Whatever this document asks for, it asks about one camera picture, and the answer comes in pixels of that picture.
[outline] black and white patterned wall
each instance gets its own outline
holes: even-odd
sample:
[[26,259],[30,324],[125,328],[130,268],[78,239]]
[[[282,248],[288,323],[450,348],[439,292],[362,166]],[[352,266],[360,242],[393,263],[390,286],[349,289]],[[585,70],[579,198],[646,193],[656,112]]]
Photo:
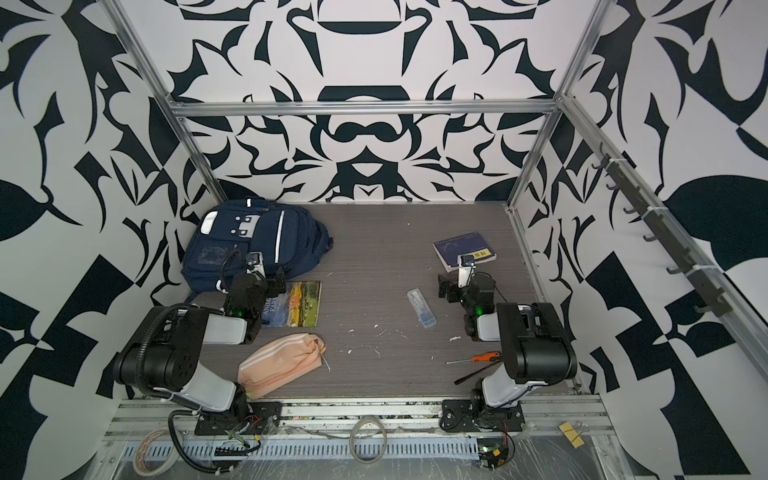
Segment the black and white patterned wall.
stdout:
[[550,97],[594,0],[127,0],[177,100]]
[[[766,8],[620,0],[575,92],[763,316]],[[581,377],[638,478],[762,478],[768,385],[597,162],[564,119],[518,206]]]
[[[130,0],[179,101],[551,98],[594,0]],[[231,197],[505,200],[540,114],[203,118]]]
[[542,114],[191,118],[229,198],[506,200]]
[[0,476],[62,478],[214,199],[94,0],[0,2],[0,125]]

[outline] mounting plate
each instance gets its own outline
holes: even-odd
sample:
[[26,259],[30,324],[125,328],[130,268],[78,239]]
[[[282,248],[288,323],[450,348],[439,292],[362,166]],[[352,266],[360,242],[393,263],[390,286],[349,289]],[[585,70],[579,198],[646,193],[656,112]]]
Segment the mounting plate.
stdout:
[[[255,415],[256,418],[252,422],[253,424],[241,432],[241,435],[261,435],[264,430],[270,424],[270,420],[274,425],[280,424],[280,414],[283,411],[283,404],[281,402],[253,402],[248,404],[253,410],[251,415]],[[237,427],[238,422],[236,418],[228,415],[226,412],[211,413],[204,412],[200,414],[200,418],[197,420],[197,424],[194,428],[195,435],[226,435],[227,430],[231,430]]]
[[[444,429],[446,432],[483,432],[484,430],[496,429],[504,431],[504,424],[507,425],[509,432],[522,432],[522,424],[525,423],[520,405],[510,409],[491,409],[485,407],[480,415],[475,419],[475,411],[471,400],[443,400],[442,417],[446,419],[441,424],[452,425]],[[487,426],[480,429],[475,423]]]

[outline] navy blue backpack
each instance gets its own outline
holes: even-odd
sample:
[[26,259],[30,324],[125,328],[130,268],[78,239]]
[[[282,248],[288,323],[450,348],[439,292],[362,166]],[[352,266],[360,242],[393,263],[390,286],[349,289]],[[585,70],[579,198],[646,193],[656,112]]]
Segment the navy blue backpack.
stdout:
[[309,272],[332,247],[326,226],[306,208],[262,198],[228,200],[197,226],[181,274],[193,292],[213,292],[222,274],[231,283],[245,272],[246,253],[261,252],[266,277],[282,268],[288,279]]

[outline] orange screwdriver handle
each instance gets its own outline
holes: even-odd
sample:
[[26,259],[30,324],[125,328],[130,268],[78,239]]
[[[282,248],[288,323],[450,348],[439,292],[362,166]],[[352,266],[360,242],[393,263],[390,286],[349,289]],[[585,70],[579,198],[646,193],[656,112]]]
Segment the orange screwdriver handle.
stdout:
[[499,352],[490,352],[486,353],[485,355],[477,355],[472,357],[472,361],[474,363],[480,363],[480,362],[493,362],[495,359],[497,359],[501,354]]

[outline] book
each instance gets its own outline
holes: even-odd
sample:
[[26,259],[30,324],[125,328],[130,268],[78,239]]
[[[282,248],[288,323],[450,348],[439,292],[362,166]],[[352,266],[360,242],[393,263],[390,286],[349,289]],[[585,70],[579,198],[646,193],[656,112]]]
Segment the book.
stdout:
[[458,270],[458,257],[472,255],[475,263],[490,262],[496,259],[496,252],[478,232],[465,233],[458,237],[440,240],[432,244],[446,272]]
[[320,311],[321,282],[286,282],[286,292],[266,299],[261,319],[262,327],[317,326]]

